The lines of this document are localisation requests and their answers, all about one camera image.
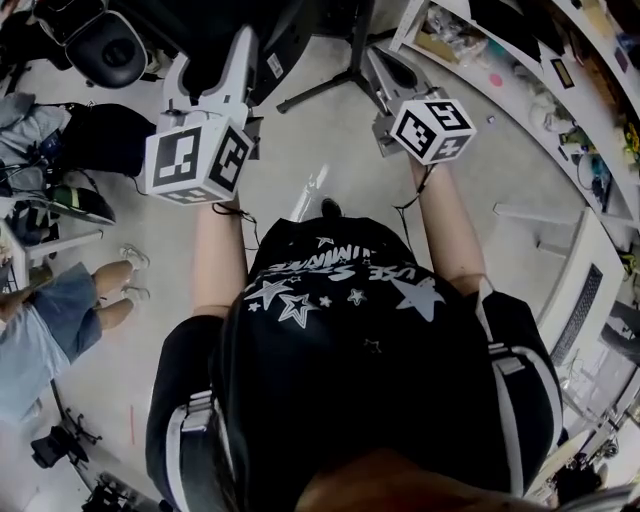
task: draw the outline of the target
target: white floor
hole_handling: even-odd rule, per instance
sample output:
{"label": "white floor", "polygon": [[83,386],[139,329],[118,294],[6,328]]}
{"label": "white floor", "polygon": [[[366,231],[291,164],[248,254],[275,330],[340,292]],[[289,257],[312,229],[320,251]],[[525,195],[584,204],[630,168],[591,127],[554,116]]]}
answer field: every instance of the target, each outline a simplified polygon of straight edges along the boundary
{"label": "white floor", "polygon": [[[348,214],[372,217],[402,233],[391,205],[412,197],[408,164],[404,155],[381,158],[371,132],[376,109],[365,95],[355,86],[343,85],[287,115],[274,108],[281,100],[330,78],[347,60],[345,43],[313,39],[291,75],[256,111],[265,116],[261,161],[245,171],[240,194],[243,208],[258,219],[261,236],[279,217],[289,216],[309,175],[325,164],[331,168],[327,193]],[[529,302],[536,314],[562,260],[535,250],[538,226],[498,219],[493,205],[507,202],[580,209],[582,198],[552,159],[499,108],[437,65],[426,59],[421,62],[434,83],[462,101],[478,128],[476,139],[453,167],[484,246],[490,277],[497,288]],[[154,121],[161,86],[161,82],[139,82],[119,91],[90,89],[74,70],[60,73],[38,62],[19,88],[36,93],[41,103],[121,103]],[[495,116],[493,124],[487,123],[488,116]],[[121,328],[105,334],[59,384],[65,403],[83,412],[90,429],[103,436],[101,446],[114,467],[120,464],[139,489],[153,497],[144,476],[145,423],[162,342],[190,311],[193,210],[138,196],[130,180],[120,176],[96,179],[116,211],[118,224],[107,231],[104,240],[62,253],[54,266],[60,270],[83,261],[93,270],[115,260],[122,243],[134,243],[152,261],[151,268],[137,277],[137,283],[150,290],[152,301]],[[416,255],[428,264],[417,209],[409,211],[407,219]],[[87,229],[92,227],[76,223],[67,232]],[[245,235],[247,245],[253,246],[251,230]],[[0,438],[7,435],[6,429],[0,430]],[[23,492],[8,503],[7,511],[21,510],[28,494]]]}

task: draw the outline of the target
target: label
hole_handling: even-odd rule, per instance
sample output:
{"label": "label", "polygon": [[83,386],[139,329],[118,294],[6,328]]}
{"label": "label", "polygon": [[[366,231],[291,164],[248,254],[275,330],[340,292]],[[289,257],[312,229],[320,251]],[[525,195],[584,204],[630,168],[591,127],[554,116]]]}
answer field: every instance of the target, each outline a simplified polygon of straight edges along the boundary
{"label": "label", "polygon": [[269,64],[271,72],[276,78],[280,78],[283,75],[284,70],[282,69],[280,61],[278,60],[278,57],[276,57],[275,53],[272,53],[271,57],[267,59],[267,64]]}

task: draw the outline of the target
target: shorts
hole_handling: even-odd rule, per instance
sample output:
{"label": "shorts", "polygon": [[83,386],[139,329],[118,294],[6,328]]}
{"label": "shorts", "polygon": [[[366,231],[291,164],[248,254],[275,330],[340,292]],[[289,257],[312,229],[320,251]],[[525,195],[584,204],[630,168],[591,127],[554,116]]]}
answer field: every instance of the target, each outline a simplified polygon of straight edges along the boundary
{"label": "shorts", "polygon": [[100,320],[93,309],[98,293],[82,263],[38,288],[32,302],[70,363],[102,337]]}

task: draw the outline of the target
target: black stand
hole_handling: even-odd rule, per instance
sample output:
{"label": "black stand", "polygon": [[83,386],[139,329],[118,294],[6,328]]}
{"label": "black stand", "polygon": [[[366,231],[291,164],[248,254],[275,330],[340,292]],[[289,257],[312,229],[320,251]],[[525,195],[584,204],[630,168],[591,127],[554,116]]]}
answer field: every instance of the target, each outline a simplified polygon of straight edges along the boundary
{"label": "black stand", "polygon": [[297,96],[294,96],[291,99],[288,99],[278,105],[276,108],[278,112],[281,114],[286,114],[291,107],[295,107],[296,105],[302,103],[303,101],[307,101],[318,94],[321,94],[329,89],[333,89],[334,87],[338,87],[347,82],[355,83],[362,91],[371,98],[371,101],[380,109],[381,112],[385,112],[386,109],[382,104],[382,101],[376,93],[373,91],[371,84],[367,81],[367,79],[362,76],[362,58],[364,56],[365,48],[368,44],[380,41],[382,39],[386,39],[393,35],[395,30],[390,30],[384,32],[383,34],[373,35],[367,37],[367,31],[369,30],[369,25],[371,23],[371,16],[373,14],[373,6],[375,0],[362,0],[360,5],[358,6],[358,13],[356,15],[356,25],[353,34],[353,41],[351,42],[351,62],[346,71],[337,74],[328,82],[324,82],[323,84],[316,85],[315,87],[305,91]]}

